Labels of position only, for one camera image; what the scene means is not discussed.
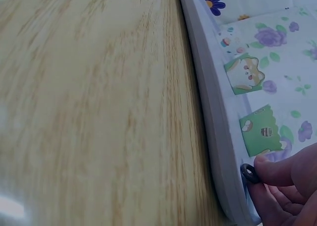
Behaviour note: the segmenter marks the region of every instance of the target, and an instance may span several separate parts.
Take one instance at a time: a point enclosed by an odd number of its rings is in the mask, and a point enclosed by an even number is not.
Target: black ring
[[[256,170],[254,169],[253,166],[251,166],[250,164],[244,163],[240,166],[240,171],[242,173],[242,175],[251,183],[253,184],[257,184],[260,183],[261,180],[258,176],[258,174],[256,173]]]

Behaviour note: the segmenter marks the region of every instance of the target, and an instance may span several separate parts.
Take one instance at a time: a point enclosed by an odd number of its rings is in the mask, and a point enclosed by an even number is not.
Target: human hand
[[[317,144],[277,163],[263,155],[254,167],[264,183],[248,183],[263,226],[317,226]]]

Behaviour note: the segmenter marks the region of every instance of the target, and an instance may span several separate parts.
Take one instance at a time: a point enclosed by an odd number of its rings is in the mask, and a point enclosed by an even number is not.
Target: floral pattern
[[[289,31],[291,31],[291,32],[299,31],[299,24],[296,22],[292,22],[289,25]]]
[[[219,9],[224,9],[226,4],[223,2],[219,2],[220,0],[205,0],[209,9],[215,16],[220,16],[221,12]]]
[[[268,94],[275,94],[277,92],[277,86],[275,82],[271,80],[264,81],[262,84],[262,89]]]
[[[317,43],[314,40],[311,40],[308,43],[312,46],[312,49],[304,50],[303,54],[315,61],[317,60]]]
[[[304,121],[298,130],[298,140],[300,142],[305,142],[307,139],[310,139],[313,134],[312,124],[308,121]]]
[[[243,14],[243,15],[240,15],[240,16],[239,16],[238,21],[244,20],[244,19],[248,19],[248,18],[250,18],[248,15]]]
[[[270,27],[259,29],[259,32],[254,37],[266,47],[279,47],[287,43],[285,32],[274,30]]]

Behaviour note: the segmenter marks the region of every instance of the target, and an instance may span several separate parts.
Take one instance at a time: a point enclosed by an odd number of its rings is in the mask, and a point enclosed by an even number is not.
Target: wood grain surface
[[[224,225],[207,154],[179,0],[0,0],[0,225]]]

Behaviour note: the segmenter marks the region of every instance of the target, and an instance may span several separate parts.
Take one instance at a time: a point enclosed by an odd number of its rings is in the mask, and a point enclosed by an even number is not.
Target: green sticker
[[[294,144],[294,136],[293,133],[291,131],[291,129],[289,127],[287,127],[286,125],[283,125],[280,130],[279,130],[279,135],[281,137],[285,137],[287,139],[289,139],[289,141],[292,142],[292,144]]]
[[[250,157],[282,150],[278,127],[270,105],[240,119],[243,139]]]
[[[281,61],[281,58],[279,57],[279,55],[277,53],[269,53],[269,57],[272,59],[272,61],[275,61],[275,62],[279,62]]]
[[[260,44],[259,42],[250,43],[250,46],[251,46],[252,48],[255,48],[255,49],[262,49],[262,48],[264,48],[264,45]]]
[[[291,111],[291,115],[293,118],[300,118],[302,116],[298,111]]]
[[[249,54],[243,54],[224,66],[230,85],[236,95],[262,89],[265,78],[259,71],[259,60]]]
[[[276,30],[277,30],[277,31],[282,31],[283,33],[287,33],[287,31],[286,31],[286,29],[284,28],[284,26],[282,26],[282,25],[280,25],[280,24],[278,24],[278,25],[276,26]]]
[[[269,60],[268,58],[265,56],[260,60],[260,68],[264,69],[266,67],[268,67],[269,65]]]

